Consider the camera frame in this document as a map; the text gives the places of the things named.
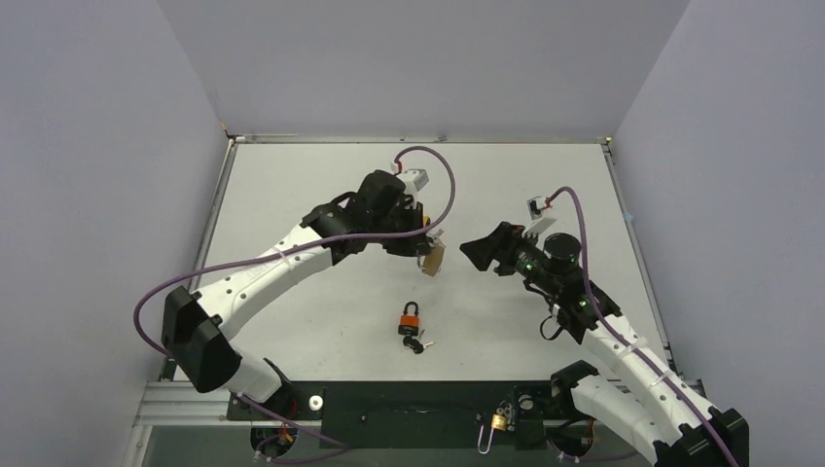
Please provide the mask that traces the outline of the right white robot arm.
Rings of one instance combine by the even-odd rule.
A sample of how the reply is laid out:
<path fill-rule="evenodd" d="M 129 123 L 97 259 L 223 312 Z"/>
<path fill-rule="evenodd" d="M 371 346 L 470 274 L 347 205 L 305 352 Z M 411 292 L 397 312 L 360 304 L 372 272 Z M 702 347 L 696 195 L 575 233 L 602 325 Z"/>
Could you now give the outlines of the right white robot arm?
<path fill-rule="evenodd" d="M 587 243 L 553 233 L 542 246 L 520 225 L 500 223 L 461 244 L 473 266 L 518 274 L 556 306 L 561 331 L 624 384 L 575 362 L 551 377 L 549 402 L 562 415 L 589 416 L 621 437 L 652 466 L 746 466 L 749 426 L 722 411 L 673 372 L 589 278 Z"/>

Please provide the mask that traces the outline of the small brass padlock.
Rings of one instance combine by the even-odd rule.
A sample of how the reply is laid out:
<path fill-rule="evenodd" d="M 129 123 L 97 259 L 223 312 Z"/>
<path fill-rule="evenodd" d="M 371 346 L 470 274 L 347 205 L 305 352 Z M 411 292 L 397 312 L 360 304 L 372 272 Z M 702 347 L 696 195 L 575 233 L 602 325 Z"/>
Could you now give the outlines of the small brass padlock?
<path fill-rule="evenodd" d="M 489 425 L 484 425 L 480 428 L 477 440 L 477 453 L 481 455 L 489 454 L 496 434 L 499 432 L 506 432 L 507 430 L 507 417 L 502 413 L 494 413 L 491 417 Z"/>

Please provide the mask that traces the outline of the large brass padlock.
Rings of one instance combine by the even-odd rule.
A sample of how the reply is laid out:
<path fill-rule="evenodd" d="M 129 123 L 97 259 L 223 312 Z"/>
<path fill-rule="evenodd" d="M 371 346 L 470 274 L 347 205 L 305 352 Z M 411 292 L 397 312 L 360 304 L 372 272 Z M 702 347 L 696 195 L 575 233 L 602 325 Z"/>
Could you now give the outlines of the large brass padlock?
<path fill-rule="evenodd" d="M 434 277 L 441 269 L 446 247 L 440 240 L 432 243 L 432 249 L 425 255 L 417 258 L 419 270 L 427 276 Z"/>

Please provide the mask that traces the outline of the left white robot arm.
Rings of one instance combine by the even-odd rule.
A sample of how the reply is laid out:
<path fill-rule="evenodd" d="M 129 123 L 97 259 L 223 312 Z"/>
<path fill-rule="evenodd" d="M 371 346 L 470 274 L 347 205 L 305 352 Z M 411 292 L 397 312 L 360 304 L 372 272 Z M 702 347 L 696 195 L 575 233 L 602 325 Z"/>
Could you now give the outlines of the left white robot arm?
<path fill-rule="evenodd" d="M 389 254 L 417 257 L 432 249 L 417 195 L 428 182 L 423 169 L 397 175 L 368 174 L 347 202 L 335 199 L 313 208 L 253 266 L 240 268 L 194 292 L 180 286 L 164 300 L 161 343 L 195 390 L 226 388 L 244 393 L 267 418 L 290 405 L 287 378 L 266 358 L 232 344 L 240 330 L 267 305 L 312 275 L 376 243 Z M 403 237 L 414 232 L 411 237 Z"/>

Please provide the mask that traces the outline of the orange black padlock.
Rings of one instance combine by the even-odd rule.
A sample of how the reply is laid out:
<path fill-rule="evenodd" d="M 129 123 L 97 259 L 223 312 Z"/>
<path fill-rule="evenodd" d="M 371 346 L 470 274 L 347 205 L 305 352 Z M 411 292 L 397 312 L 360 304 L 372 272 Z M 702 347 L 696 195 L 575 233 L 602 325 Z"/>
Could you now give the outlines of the orange black padlock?
<path fill-rule="evenodd" d="M 397 332 L 401 336 L 419 336 L 419 304 L 417 302 L 410 301 L 404 305 Z"/>

